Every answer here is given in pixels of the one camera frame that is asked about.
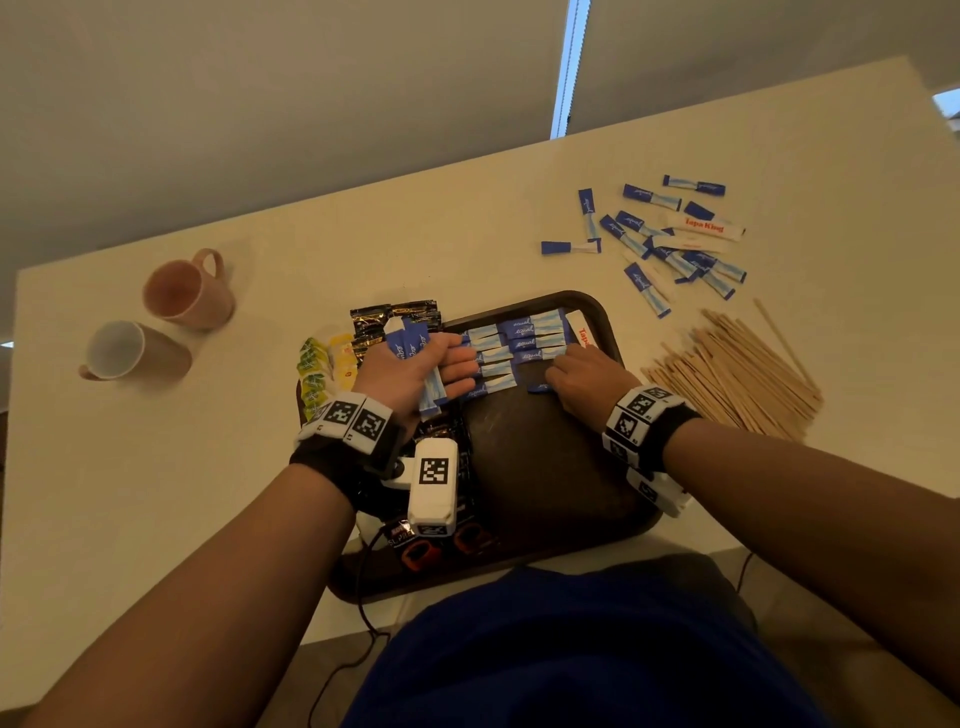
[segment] person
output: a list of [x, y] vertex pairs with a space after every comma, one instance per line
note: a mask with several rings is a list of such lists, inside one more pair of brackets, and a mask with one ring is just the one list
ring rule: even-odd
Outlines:
[[[354, 391], [393, 409], [409, 437], [435, 366], [449, 396], [473, 386], [473, 352], [459, 340], [434, 334], [404, 361], [374, 347]], [[598, 432], [639, 385], [578, 345], [546, 377], [564, 409]], [[657, 456], [665, 471], [747, 548], [957, 701], [956, 500], [704, 419], [687, 419], [664, 439]], [[336, 484], [287, 466], [107, 629], [25, 724], [255, 724], [353, 523]], [[398, 632], [344, 725], [827, 723], [732, 608], [735, 599], [691, 589], [670, 571], [656, 563], [579, 576], [523, 568], [452, 596]]]

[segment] hand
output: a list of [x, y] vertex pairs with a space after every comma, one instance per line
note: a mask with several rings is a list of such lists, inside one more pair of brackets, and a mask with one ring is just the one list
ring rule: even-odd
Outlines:
[[640, 380], [593, 346], [571, 344], [553, 360], [546, 380], [564, 409], [594, 432], [603, 432], [620, 399]]
[[470, 375], [480, 371], [471, 347], [461, 347], [459, 333], [432, 333], [430, 343], [416, 356], [397, 359], [386, 343], [370, 347], [363, 366], [357, 373], [353, 391], [386, 404], [407, 428], [407, 439], [413, 437], [420, 414], [417, 405], [423, 381], [434, 367], [446, 385], [446, 395], [454, 399], [473, 389], [476, 382]]

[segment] forearm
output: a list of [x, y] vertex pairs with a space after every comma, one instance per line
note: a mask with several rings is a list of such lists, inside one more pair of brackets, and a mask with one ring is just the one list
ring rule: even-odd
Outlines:
[[960, 695], [960, 504], [843, 458], [694, 420], [668, 472], [746, 546]]
[[328, 480], [287, 467], [116, 621], [28, 725], [252, 725], [352, 526]]

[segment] white mug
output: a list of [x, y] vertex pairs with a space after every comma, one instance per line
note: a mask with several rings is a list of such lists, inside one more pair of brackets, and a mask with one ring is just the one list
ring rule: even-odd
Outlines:
[[190, 351], [166, 334], [135, 321], [111, 321], [90, 337], [79, 374], [90, 381], [172, 379], [185, 375], [192, 363]]

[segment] person's left hand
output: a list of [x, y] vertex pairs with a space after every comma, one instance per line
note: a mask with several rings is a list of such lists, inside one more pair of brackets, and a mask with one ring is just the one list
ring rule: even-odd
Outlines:
[[440, 367], [450, 399], [465, 395], [475, 386], [470, 375], [479, 372], [480, 365], [474, 361], [473, 348], [460, 346], [461, 339], [459, 333], [431, 333], [430, 343], [409, 359], [397, 359], [386, 343], [370, 347], [353, 391], [373, 397], [394, 410], [406, 425], [409, 440], [420, 421], [417, 405], [430, 370]]

